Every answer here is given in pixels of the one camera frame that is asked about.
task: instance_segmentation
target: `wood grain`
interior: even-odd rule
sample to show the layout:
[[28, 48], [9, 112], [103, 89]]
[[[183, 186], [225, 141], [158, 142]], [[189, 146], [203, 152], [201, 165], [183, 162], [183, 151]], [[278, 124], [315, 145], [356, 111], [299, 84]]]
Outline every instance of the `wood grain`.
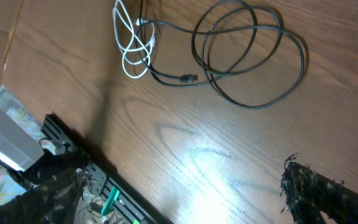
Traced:
[[[192, 29], [211, 0], [149, 1], [149, 18]], [[150, 75], [127, 78], [112, 31], [114, 1], [26, 0], [3, 83], [39, 120], [56, 113], [100, 146], [118, 172], [173, 223], [291, 223], [280, 213], [284, 160], [345, 180], [358, 192], [358, 1], [266, 0], [285, 27], [308, 44], [301, 85], [264, 110], [227, 104], [210, 88], [167, 88]], [[126, 2], [133, 18], [138, 1]], [[214, 10], [206, 30], [236, 5]], [[257, 12], [261, 24], [274, 21]], [[250, 24], [246, 12], [221, 27]], [[124, 31], [121, 38], [128, 38]], [[216, 37], [210, 61], [227, 68], [247, 47], [248, 31]], [[258, 31], [239, 68], [267, 55], [277, 34]], [[191, 35], [161, 27], [155, 67], [174, 75], [202, 71]], [[202, 37], [197, 38], [200, 49]], [[288, 88], [300, 69], [284, 39], [262, 67], [221, 82], [233, 98], [263, 103]]]

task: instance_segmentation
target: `wooden tabletop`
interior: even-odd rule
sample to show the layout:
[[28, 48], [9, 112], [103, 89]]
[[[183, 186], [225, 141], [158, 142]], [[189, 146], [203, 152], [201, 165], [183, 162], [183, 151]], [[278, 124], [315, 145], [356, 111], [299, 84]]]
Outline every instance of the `wooden tabletop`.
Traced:
[[[212, 0], [149, 1], [148, 19], [193, 29]], [[230, 105], [208, 86], [169, 88], [148, 73], [133, 80], [121, 67], [112, 29], [111, 0], [25, 0], [9, 52], [3, 84], [39, 120], [55, 113], [93, 141], [97, 150], [173, 223], [290, 223], [280, 213], [284, 160], [330, 179], [345, 180], [358, 193], [358, 1], [266, 0], [285, 27], [308, 46], [308, 70], [283, 101], [262, 110]], [[125, 1], [132, 18], [139, 1]], [[201, 25], [208, 30], [228, 4]], [[274, 24], [256, 12], [261, 24]], [[248, 12], [218, 28], [250, 25]], [[120, 26], [123, 42], [129, 34]], [[227, 69], [247, 47], [251, 31], [218, 35], [211, 65]], [[266, 56], [277, 33], [259, 30], [246, 68]], [[160, 27], [154, 66], [172, 75], [198, 74], [191, 35]], [[196, 46], [201, 50], [203, 37]], [[299, 54], [283, 38], [258, 69], [221, 80], [243, 103], [266, 102], [297, 78]]]

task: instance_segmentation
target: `white cable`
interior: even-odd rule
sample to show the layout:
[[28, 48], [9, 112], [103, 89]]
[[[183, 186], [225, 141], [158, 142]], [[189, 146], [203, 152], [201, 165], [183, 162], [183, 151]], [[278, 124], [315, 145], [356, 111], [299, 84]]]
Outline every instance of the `white cable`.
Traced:
[[[117, 8], [118, 4], [121, 5], [122, 10], [124, 11], [124, 14], [126, 16], [126, 20], [122, 17], [121, 13], [119, 12], [119, 10]], [[120, 18], [121, 22], [127, 27], [129, 32], [131, 32], [131, 40], [129, 41], [129, 43], [128, 43], [128, 45], [126, 47], [123, 47], [121, 45], [121, 43], [119, 41], [119, 38], [118, 38], [118, 31], [117, 31], [117, 24], [116, 24], [116, 16], [117, 15]], [[112, 20], [113, 20], [113, 24], [114, 24], [114, 35], [115, 35], [115, 38], [116, 38], [116, 41], [117, 41], [117, 45], [119, 47], [119, 50], [122, 53], [122, 62], [121, 62], [122, 63], [122, 69], [124, 70], [125, 74], [128, 77], [131, 77], [131, 78], [140, 78], [140, 77], [142, 77], [148, 71], [147, 68], [145, 68], [143, 70], [143, 72], [141, 74], [139, 74], [139, 75], [132, 75], [132, 74], [128, 73], [128, 71], [126, 70], [125, 61], [127, 63], [129, 63], [130, 65], [139, 65], [139, 64], [143, 63], [144, 61], [146, 61], [147, 65], [150, 65], [151, 59], [152, 59], [151, 55], [152, 55], [153, 49], [155, 47], [155, 27], [154, 27], [154, 24], [151, 24], [153, 30], [152, 30], [152, 35], [150, 36], [150, 40], [146, 44], [144, 44], [136, 36], [134, 26], [132, 25], [132, 22], [131, 22], [131, 18], [129, 17], [128, 12], [127, 12], [127, 10], [126, 10], [126, 8], [125, 8], [125, 6], [124, 6], [124, 4], [122, 3], [121, 0], [116, 0], [114, 8], [112, 9]], [[140, 20], [137, 19], [135, 24], [137, 26], [139, 26], [140, 22], [147, 22], [147, 21], [144, 21], [143, 19], [140, 19]], [[132, 44], [134, 43], [135, 40], [140, 44], [140, 47], [131, 48], [131, 46], [132, 46]], [[142, 60], [139, 60], [137, 62], [133, 62], [133, 61], [129, 60], [126, 57], [128, 52], [140, 52], [140, 51], [145, 52], [145, 57], [142, 58]]]

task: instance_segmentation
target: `green plastic object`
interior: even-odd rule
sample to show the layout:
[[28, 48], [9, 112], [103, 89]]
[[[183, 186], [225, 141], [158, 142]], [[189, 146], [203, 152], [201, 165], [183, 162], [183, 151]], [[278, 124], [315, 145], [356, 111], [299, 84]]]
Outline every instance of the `green plastic object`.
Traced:
[[113, 210], [113, 205], [117, 201], [119, 196], [119, 190], [113, 187], [110, 191], [109, 198], [106, 201], [102, 208], [102, 212], [100, 213], [102, 216], [108, 215]]

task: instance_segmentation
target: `black wire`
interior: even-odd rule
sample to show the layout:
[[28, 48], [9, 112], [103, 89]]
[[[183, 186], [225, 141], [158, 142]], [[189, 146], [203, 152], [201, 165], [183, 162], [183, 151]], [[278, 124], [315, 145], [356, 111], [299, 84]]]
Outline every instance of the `black wire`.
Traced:
[[[218, 7], [220, 5], [226, 4], [226, 3], [230, 3], [230, 2], [235, 2], [235, 3], [239, 3], [241, 6], [235, 10], [232, 10], [230, 12], [228, 12], [227, 14], [223, 15], [222, 17], [220, 17], [213, 25], [212, 27], [209, 29], [208, 32], [200, 32], [198, 31], [198, 28], [200, 26], [200, 24], [202, 23], [202, 21], [205, 19], [205, 17], [215, 8]], [[237, 12], [241, 12], [243, 10], [248, 10], [252, 16], [252, 20], [253, 20], [253, 25], [252, 26], [242, 26], [242, 27], [235, 27], [232, 29], [226, 29], [226, 30], [217, 30], [214, 31], [215, 27], [225, 18], [232, 16], [233, 14], [237, 13]], [[257, 18], [255, 15], [254, 10], [260, 10], [260, 11], [265, 11], [267, 13], [269, 13], [277, 22], [277, 26], [271, 26], [271, 25], [258, 25], [257, 22]], [[142, 11], [143, 11], [143, 0], [140, 0], [140, 12], [139, 12], [139, 18], [142, 18]], [[187, 30], [181, 27], [178, 27], [174, 24], [171, 24], [169, 22], [165, 22], [165, 21], [157, 21], [157, 20], [149, 20], [146, 22], [140, 22], [140, 26], [139, 29], [136, 32], [136, 35], [140, 34], [140, 38], [141, 41], [144, 43], [144, 39], [145, 39], [145, 32], [143, 31], [144, 27], [148, 24], [158, 24], [158, 25], [163, 25], [163, 26], [168, 26], [171, 27], [173, 29], [179, 30], [181, 32], [186, 32], [186, 33], [190, 33], [192, 34], [191, 36], [191, 53], [194, 57], [194, 59], [196, 60], [196, 62], [198, 63], [198, 65], [203, 69], [203, 73], [206, 77], [206, 81], [203, 82], [198, 82], [198, 83], [187, 83], [187, 84], [173, 84], [173, 83], [167, 83], [163, 80], [161, 80], [158, 76], [161, 77], [165, 77], [165, 78], [170, 78], [170, 79], [174, 79], [174, 80], [180, 80], [181, 77], [180, 76], [175, 76], [175, 75], [169, 75], [166, 73], [162, 73], [157, 71], [152, 63], [150, 63], [150, 65], [147, 64], [147, 62], [145, 60], [143, 60], [140, 52], [138, 52], [141, 60], [143, 61], [143, 64], [149, 69], [149, 71], [151, 72], [152, 76], [154, 77], [154, 79], [165, 85], [165, 86], [170, 86], [170, 87], [181, 87], [181, 88], [186, 88], [186, 87], [196, 87], [196, 86], [204, 86], [204, 85], [210, 85], [210, 87], [222, 98], [224, 98], [226, 101], [228, 101], [229, 103], [236, 105], [236, 106], [240, 106], [242, 108], [248, 108], [248, 109], [262, 109], [262, 108], [266, 108], [268, 106], [271, 106], [277, 102], [279, 102], [280, 100], [284, 99], [286, 96], [288, 96], [301, 82], [301, 79], [303, 78], [303, 75], [305, 73], [305, 55], [302, 49], [301, 44], [299, 43], [299, 41], [295, 38], [295, 36], [291, 33], [289, 33], [288, 31], [286, 31], [284, 29], [284, 25], [283, 25], [283, 21], [280, 19], [280, 17], [277, 15], [277, 13], [268, 8], [268, 7], [263, 7], [263, 6], [250, 6], [248, 5], [246, 2], [244, 2], [243, 0], [222, 0], [217, 2], [216, 4], [212, 5], [199, 19], [199, 21], [197, 22], [197, 25], [195, 26], [194, 30]], [[257, 33], [258, 29], [270, 29], [270, 30], [276, 30], [278, 31], [278, 36], [275, 42], [275, 45], [273, 46], [273, 49], [270, 51], [270, 53], [260, 62], [256, 63], [255, 65], [249, 67], [249, 68], [245, 68], [243, 70], [239, 70], [239, 71], [232, 71], [240, 62], [242, 62], [246, 55], [248, 54], [250, 48], [252, 47], [252, 44], [254, 43], [255, 40], [255, 36]], [[237, 32], [237, 31], [241, 31], [241, 30], [253, 30], [252, 32], [252, 36], [250, 38], [250, 41], [248, 43], [248, 46], [246, 48], [246, 50], [244, 51], [244, 53], [241, 55], [241, 57], [234, 62], [225, 72], [221, 72], [219, 70], [216, 70], [214, 68], [212, 68], [211, 65], [208, 65], [207, 63], [205, 63], [204, 61], [204, 51], [205, 51], [205, 46], [208, 40], [208, 37], [210, 35], [218, 35], [218, 34], [225, 34], [225, 33], [229, 33], [229, 32]], [[201, 56], [198, 55], [198, 52], [196, 50], [195, 47], [195, 39], [196, 39], [196, 35], [205, 35], [203, 44], [202, 44], [202, 49], [201, 49]], [[252, 105], [246, 105], [243, 103], [239, 103], [235, 100], [233, 100], [230, 96], [228, 96], [227, 94], [225, 94], [225, 92], [218, 86], [217, 82], [219, 79], [224, 78], [224, 77], [230, 77], [230, 76], [234, 76], [234, 75], [240, 75], [240, 74], [244, 74], [246, 72], [252, 71], [253, 69], [261, 66], [262, 64], [264, 64], [266, 61], [268, 61], [271, 56], [276, 52], [278, 46], [280, 45], [280, 41], [282, 39], [282, 36], [285, 35], [287, 36], [290, 40], [292, 40], [296, 47], [299, 50], [299, 54], [300, 54], [300, 61], [301, 61], [301, 68], [300, 68], [300, 74], [298, 76], [298, 79], [295, 81], [295, 83], [282, 95], [276, 97], [275, 99], [269, 101], [268, 103], [264, 103], [261, 105], [257, 105], [257, 106], [252, 106]]]

